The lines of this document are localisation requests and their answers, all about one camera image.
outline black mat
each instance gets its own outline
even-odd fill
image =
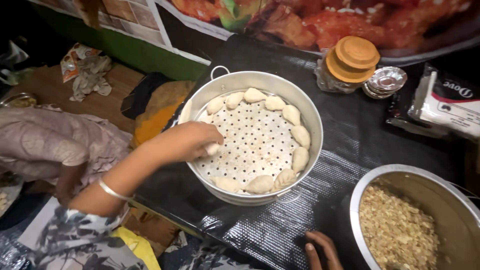
[[[324,144],[314,169],[299,184],[304,191],[300,199],[254,208],[230,205],[210,194],[181,163],[157,171],[138,189],[137,201],[275,269],[308,268],[303,233],[313,229],[332,237],[345,269],[365,269],[356,260],[356,244],[348,237],[349,224],[340,205],[357,181],[386,164],[416,166],[449,181],[459,177],[463,167],[456,163],[451,145],[386,126],[388,100],[371,99],[361,90],[348,95],[320,91],[313,74],[316,58],[232,36],[193,90],[210,80],[213,67],[223,65],[231,72],[279,75],[312,99],[322,118]]]

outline food poster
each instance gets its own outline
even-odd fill
[[[222,40],[243,33],[320,53],[345,36],[358,36],[375,44],[382,63],[395,65],[480,41],[479,0],[155,1],[184,25]]]

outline wooden lid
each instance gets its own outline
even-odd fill
[[[368,69],[358,69],[345,64],[338,58],[336,47],[328,50],[325,62],[333,76],[347,83],[361,83],[368,80],[375,72],[375,65]]]
[[[375,45],[361,37],[344,37],[335,47],[340,61],[354,68],[369,69],[380,60]]]

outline silver bangle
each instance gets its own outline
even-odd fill
[[[117,198],[122,199],[122,200],[125,200],[125,201],[129,201],[129,200],[133,199],[133,196],[132,196],[132,197],[126,197],[126,196],[123,196],[123,195],[120,195],[120,194],[116,193],[116,192],[113,191],[111,188],[109,188],[109,187],[107,186],[107,184],[105,184],[105,183],[103,182],[102,179],[98,180],[98,184],[100,185],[101,188],[103,188],[103,190],[104,190],[105,192],[107,192],[108,194],[110,194],[110,195],[112,195],[112,196],[114,196],[114,197],[117,197]]]

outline steamer handle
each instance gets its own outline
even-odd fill
[[[290,191],[292,191],[292,190],[296,190],[297,193],[298,193],[298,194],[295,196],[295,198],[290,199],[290,200],[280,200],[280,197],[282,197],[283,195],[287,194],[288,192],[290,192]],[[301,194],[302,194],[302,193],[303,193],[303,189],[302,189],[301,187],[299,187],[299,186],[295,186],[295,187],[293,187],[292,189],[290,189],[289,191],[283,193],[282,195],[280,195],[280,196],[277,195],[277,196],[275,197],[275,200],[276,200],[277,202],[283,203],[283,204],[285,204],[285,203],[291,203],[291,202],[294,202],[294,201],[298,200],[298,199],[301,197]]]
[[[214,68],[212,69],[212,72],[210,73],[210,79],[212,79],[212,81],[213,81],[213,72],[215,72],[215,70],[216,70],[217,68],[223,68],[223,69],[225,69],[225,70],[227,71],[228,74],[230,74],[230,71],[228,70],[228,68],[226,68],[226,67],[224,67],[224,66],[216,66],[216,67],[214,67]]]

